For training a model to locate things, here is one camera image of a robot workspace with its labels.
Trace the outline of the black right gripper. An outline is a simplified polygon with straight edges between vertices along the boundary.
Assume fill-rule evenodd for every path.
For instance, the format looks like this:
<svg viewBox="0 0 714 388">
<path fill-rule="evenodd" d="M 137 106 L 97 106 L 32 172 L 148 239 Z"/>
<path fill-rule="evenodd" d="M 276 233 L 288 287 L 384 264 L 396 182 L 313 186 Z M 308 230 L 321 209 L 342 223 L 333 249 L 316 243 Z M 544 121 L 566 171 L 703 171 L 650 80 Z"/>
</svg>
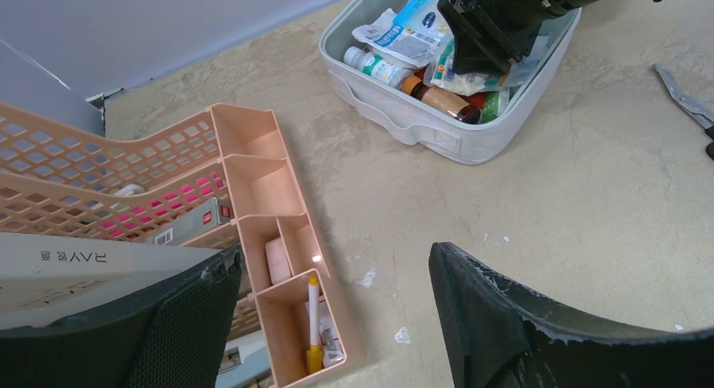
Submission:
<svg viewBox="0 0 714 388">
<path fill-rule="evenodd" d="M 457 74 L 503 75 L 528 55 L 543 22 L 564 15 L 564 0 L 439 0 L 454 37 Z"/>
</svg>

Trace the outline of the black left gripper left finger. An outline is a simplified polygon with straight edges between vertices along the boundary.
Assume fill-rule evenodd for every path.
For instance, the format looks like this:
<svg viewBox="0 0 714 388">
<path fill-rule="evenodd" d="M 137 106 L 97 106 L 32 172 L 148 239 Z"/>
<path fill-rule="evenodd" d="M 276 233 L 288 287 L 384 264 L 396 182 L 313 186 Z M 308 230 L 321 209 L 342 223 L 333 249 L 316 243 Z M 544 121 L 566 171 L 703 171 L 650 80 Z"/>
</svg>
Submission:
<svg viewBox="0 0 714 388">
<path fill-rule="evenodd" d="M 3 387 L 212 387 L 242 277 L 234 244 L 144 289 L 1 332 Z"/>
</svg>

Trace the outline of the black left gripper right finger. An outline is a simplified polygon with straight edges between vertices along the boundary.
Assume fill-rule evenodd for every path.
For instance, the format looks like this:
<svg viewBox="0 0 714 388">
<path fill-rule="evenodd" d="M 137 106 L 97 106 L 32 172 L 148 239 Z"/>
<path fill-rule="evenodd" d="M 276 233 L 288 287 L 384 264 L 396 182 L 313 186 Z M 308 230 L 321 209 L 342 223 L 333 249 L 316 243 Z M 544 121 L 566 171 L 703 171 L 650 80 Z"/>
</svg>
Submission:
<svg viewBox="0 0 714 388">
<path fill-rule="evenodd" d="M 457 387 L 710 387 L 713 331 L 665 332 L 553 300 L 451 242 L 429 274 Z"/>
</svg>

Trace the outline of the small green box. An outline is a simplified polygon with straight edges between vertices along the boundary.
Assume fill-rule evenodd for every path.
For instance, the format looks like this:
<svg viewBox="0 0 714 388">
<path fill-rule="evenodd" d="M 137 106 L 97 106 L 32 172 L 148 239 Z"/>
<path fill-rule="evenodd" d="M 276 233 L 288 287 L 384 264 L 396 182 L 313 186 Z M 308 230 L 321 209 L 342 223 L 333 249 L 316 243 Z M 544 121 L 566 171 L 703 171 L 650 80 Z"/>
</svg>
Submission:
<svg viewBox="0 0 714 388">
<path fill-rule="evenodd" d="M 506 110 L 509 100 L 508 89 L 486 93 L 479 123 L 486 124 L 497 119 Z"/>
</svg>

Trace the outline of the blue cotton swab bag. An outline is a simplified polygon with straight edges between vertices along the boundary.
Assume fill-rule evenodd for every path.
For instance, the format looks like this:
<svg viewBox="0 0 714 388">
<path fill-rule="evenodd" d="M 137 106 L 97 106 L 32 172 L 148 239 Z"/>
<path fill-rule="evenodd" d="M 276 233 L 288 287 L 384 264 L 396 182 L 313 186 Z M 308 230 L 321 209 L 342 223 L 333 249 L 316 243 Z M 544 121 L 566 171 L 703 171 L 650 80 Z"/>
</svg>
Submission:
<svg viewBox="0 0 714 388">
<path fill-rule="evenodd" d="M 393 19 L 393 23 L 409 33 L 418 33 L 442 40 L 451 37 L 451 30 L 438 10 L 439 0 L 408 0 Z"/>
</svg>

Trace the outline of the blue white gauze packet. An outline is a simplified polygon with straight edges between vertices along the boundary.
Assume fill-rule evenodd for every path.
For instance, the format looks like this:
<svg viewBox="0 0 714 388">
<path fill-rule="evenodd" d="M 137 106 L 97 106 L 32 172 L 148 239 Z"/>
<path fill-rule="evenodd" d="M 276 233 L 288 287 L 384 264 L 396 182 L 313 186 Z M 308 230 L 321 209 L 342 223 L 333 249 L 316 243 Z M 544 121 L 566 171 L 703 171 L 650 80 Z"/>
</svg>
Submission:
<svg viewBox="0 0 714 388">
<path fill-rule="evenodd" d="M 447 33 L 440 27 L 425 28 L 421 23 L 415 27 L 397 24 L 397 14 L 387 9 L 372 24 L 363 24 L 352 31 L 359 42 L 367 44 L 382 56 L 400 61 L 418 69 L 427 66 L 440 49 Z"/>
</svg>

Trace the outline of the brown orange-capped bottle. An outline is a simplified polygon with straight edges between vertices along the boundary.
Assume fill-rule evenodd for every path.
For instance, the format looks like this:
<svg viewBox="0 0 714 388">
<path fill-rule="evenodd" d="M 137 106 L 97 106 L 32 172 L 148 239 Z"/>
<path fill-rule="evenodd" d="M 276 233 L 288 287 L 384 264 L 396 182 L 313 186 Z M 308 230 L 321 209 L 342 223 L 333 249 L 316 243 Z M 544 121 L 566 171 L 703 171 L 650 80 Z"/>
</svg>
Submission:
<svg viewBox="0 0 714 388">
<path fill-rule="evenodd" d="M 416 76 L 406 78 L 401 90 L 462 123 L 476 125 L 482 118 L 482 111 L 477 106 L 442 88 L 427 86 Z"/>
</svg>

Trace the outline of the grey medicine kit box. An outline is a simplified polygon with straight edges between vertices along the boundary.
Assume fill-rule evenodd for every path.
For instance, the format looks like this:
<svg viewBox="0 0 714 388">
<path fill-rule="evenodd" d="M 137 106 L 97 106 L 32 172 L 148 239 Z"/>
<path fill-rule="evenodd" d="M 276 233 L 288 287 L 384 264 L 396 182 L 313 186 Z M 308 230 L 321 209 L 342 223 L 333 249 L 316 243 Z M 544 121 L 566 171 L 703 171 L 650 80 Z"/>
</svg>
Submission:
<svg viewBox="0 0 714 388">
<path fill-rule="evenodd" d="M 466 125 L 437 109 L 390 88 L 343 61 L 344 52 L 357 41 L 353 29 L 370 24 L 389 8 L 407 0 L 352 0 L 327 27 L 318 49 L 328 69 L 335 93 L 366 119 L 384 128 L 405 145 L 420 143 L 464 165 L 477 165 L 496 157 L 514 138 L 540 102 L 562 62 L 581 10 L 547 21 L 542 34 L 552 45 L 528 80 L 515 92 L 506 110 L 484 125 Z"/>
</svg>

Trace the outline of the black handled scissors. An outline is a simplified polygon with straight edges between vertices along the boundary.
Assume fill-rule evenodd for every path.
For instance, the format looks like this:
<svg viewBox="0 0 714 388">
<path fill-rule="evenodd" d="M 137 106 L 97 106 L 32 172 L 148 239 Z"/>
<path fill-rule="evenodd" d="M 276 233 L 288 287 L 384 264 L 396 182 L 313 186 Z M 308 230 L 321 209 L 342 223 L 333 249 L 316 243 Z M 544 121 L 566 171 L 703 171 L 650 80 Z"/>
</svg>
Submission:
<svg viewBox="0 0 714 388">
<path fill-rule="evenodd" d="M 673 74 L 659 64 L 652 64 L 660 81 L 669 93 L 670 98 L 689 115 L 711 139 L 705 148 L 705 154 L 713 160 L 713 113 L 694 97 L 685 92 L 675 80 Z"/>
</svg>

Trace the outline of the colourful plaster box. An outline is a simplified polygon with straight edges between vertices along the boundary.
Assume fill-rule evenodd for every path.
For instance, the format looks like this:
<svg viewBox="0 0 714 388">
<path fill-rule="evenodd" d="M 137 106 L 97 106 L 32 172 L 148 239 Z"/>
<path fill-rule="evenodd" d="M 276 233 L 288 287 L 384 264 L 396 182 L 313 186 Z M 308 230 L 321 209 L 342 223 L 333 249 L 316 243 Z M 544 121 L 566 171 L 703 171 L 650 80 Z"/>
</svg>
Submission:
<svg viewBox="0 0 714 388">
<path fill-rule="evenodd" d="M 427 65 L 424 82 L 461 96 L 480 92 L 501 91 L 524 84 L 551 47 L 549 35 L 539 35 L 531 52 L 521 62 L 513 64 L 503 75 L 471 72 L 456 74 L 454 70 L 455 41 L 453 38 L 440 47 L 435 60 Z"/>
</svg>

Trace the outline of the white green-label bottle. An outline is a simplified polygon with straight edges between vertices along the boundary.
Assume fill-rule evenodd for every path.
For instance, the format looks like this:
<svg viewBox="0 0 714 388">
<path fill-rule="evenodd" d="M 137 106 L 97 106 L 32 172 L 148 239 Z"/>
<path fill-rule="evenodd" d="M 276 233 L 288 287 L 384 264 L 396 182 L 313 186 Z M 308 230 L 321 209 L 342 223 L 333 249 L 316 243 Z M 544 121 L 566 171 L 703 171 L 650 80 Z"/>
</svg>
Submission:
<svg viewBox="0 0 714 388">
<path fill-rule="evenodd" d="M 404 81 L 414 75 L 414 71 L 389 62 L 373 51 L 355 46 L 349 47 L 343 56 L 346 65 L 391 88 L 400 89 Z"/>
</svg>

